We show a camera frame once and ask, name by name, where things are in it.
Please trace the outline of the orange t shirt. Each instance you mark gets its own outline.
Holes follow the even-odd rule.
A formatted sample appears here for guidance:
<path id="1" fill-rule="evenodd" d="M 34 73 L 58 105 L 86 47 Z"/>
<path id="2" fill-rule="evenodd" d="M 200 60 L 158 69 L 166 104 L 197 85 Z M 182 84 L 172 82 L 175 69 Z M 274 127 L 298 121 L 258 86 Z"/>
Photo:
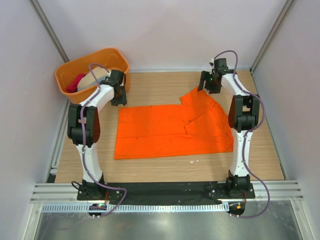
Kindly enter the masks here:
<path id="1" fill-rule="evenodd" d="M 121 108 L 114 158 L 147 159 L 233 151 L 228 117 L 216 100 L 194 88 L 181 96 L 180 102 Z"/>

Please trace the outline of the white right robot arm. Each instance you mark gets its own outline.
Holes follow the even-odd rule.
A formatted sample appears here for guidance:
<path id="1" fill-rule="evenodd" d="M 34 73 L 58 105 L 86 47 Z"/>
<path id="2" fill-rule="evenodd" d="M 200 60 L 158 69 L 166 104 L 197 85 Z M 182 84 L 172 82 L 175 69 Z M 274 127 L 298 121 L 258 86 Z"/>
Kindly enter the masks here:
<path id="1" fill-rule="evenodd" d="M 259 123 L 260 101 L 241 83 L 234 69 L 227 66 L 225 58 L 213 58 L 209 63 L 211 71 L 202 71 L 198 91 L 207 90 L 209 94 L 218 94 L 225 88 L 232 95 L 228 113 L 228 124 L 233 136 L 233 160 L 225 183 L 225 192 L 231 198 L 237 198 L 250 190 L 248 171 L 250 142 L 253 129 Z"/>

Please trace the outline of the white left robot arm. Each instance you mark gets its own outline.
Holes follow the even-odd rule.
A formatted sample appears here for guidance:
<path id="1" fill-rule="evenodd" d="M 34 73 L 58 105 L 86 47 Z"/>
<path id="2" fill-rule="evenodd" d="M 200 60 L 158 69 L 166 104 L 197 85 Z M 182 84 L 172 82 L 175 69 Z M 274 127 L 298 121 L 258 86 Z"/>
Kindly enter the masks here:
<path id="1" fill-rule="evenodd" d="M 95 79 L 95 91 L 81 103 L 72 103 L 68 109 L 67 136 L 79 152 L 83 177 L 78 187 L 78 198 L 101 200 L 107 189 L 99 165 L 97 142 L 101 135 L 99 112 L 107 104 L 126 105 L 126 74 L 111 70 L 106 76 Z"/>

